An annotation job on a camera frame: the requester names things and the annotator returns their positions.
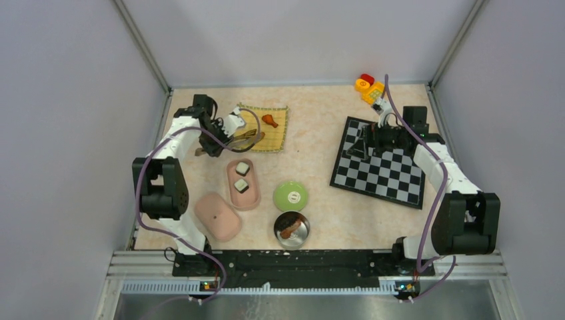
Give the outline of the white rice sushi cube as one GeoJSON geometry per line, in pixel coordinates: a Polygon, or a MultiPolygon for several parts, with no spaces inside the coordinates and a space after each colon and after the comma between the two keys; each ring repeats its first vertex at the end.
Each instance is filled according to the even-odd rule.
{"type": "Polygon", "coordinates": [[[244,193],[249,189],[249,183],[245,179],[238,179],[233,186],[238,193],[244,193]]]}

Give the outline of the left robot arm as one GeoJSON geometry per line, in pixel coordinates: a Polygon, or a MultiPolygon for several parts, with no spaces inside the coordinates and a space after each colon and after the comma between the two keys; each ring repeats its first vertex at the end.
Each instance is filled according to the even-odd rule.
{"type": "Polygon", "coordinates": [[[204,251],[207,238],[187,212],[189,189],[181,163],[195,143],[208,156],[219,157],[235,131],[245,126],[238,107],[225,117],[217,117],[217,110],[212,97],[196,94],[191,106],[174,113],[169,130],[155,149],[132,163],[137,216],[146,215],[161,225],[157,228],[140,222],[140,226],[172,237],[178,252],[190,255],[189,268],[201,276],[211,272],[214,259],[204,251]]]}

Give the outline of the silver metal tongs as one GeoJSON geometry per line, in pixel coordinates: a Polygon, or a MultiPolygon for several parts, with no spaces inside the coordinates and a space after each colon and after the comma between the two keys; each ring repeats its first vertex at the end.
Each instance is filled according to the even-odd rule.
{"type": "MultiPolygon", "coordinates": [[[[255,145],[253,145],[253,144],[251,145],[248,142],[248,139],[253,137],[254,135],[256,135],[257,137],[259,136],[259,135],[257,135],[256,129],[246,131],[245,133],[242,133],[240,135],[235,135],[233,137],[233,139],[227,145],[231,149],[234,149],[236,153],[243,153],[243,152],[249,151],[255,145]]],[[[223,150],[224,150],[224,148],[222,148],[222,147],[217,147],[217,148],[212,149],[212,150],[205,149],[204,147],[199,147],[195,151],[195,156],[200,157],[200,156],[203,156],[203,155],[208,155],[210,157],[219,157],[221,155],[221,153],[223,152],[223,150]]]]}

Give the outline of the dark seaweed roll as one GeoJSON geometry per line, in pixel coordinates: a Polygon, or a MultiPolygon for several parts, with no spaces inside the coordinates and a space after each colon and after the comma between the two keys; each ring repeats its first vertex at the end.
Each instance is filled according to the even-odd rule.
{"type": "Polygon", "coordinates": [[[296,221],[304,221],[302,214],[296,211],[288,211],[280,214],[277,217],[275,224],[281,225],[282,228],[286,228],[286,225],[293,225],[296,221]]]}

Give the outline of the brown meat piece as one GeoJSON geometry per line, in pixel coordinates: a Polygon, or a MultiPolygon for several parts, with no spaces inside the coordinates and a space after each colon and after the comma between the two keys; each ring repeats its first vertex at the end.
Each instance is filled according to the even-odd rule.
{"type": "Polygon", "coordinates": [[[281,239],[290,239],[292,234],[300,228],[302,225],[301,220],[296,220],[292,225],[286,227],[282,231],[279,232],[279,236],[281,239]]]}

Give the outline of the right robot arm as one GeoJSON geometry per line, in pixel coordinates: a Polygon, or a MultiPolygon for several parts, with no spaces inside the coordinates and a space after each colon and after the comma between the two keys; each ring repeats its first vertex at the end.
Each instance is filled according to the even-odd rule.
{"type": "Polygon", "coordinates": [[[425,107],[405,107],[397,126],[388,124],[396,111],[387,103],[372,108],[379,120],[365,125],[349,155],[368,158],[369,151],[382,155],[402,150],[419,167],[436,191],[424,231],[420,236],[400,237],[390,257],[392,269],[408,275],[418,260],[446,255],[485,255],[494,251],[500,216],[500,199],[485,193],[462,172],[444,139],[430,133],[425,107]]]}

